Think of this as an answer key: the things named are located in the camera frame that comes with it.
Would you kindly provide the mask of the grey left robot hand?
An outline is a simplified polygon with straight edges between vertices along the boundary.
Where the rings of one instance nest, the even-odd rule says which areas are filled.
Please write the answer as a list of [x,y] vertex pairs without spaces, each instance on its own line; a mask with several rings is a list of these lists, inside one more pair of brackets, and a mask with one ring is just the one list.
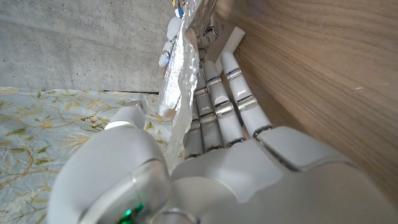
[[396,223],[397,209],[342,153],[274,128],[231,52],[199,74],[185,160],[169,171],[136,94],[72,155],[48,223]]

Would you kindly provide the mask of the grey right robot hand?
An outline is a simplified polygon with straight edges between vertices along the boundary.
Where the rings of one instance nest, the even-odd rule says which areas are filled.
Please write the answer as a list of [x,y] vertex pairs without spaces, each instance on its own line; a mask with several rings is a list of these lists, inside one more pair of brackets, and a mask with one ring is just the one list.
[[[168,24],[166,33],[168,41],[166,41],[166,43],[164,44],[162,54],[159,58],[160,67],[165,67],[170,62],[172,49],[177,40],[177,29],[182,24],[182,17],[185,12],[186,3],[187,1],[184,0],[172,0],[172,4],[175,9],[175,17],[173,17]],[[202,34],[202,36],[197,37],[199,50],[205,52],[205,50],[217,39],[217,29],[218,28],[216,27],[214,16],[211,15],[204,33]]]

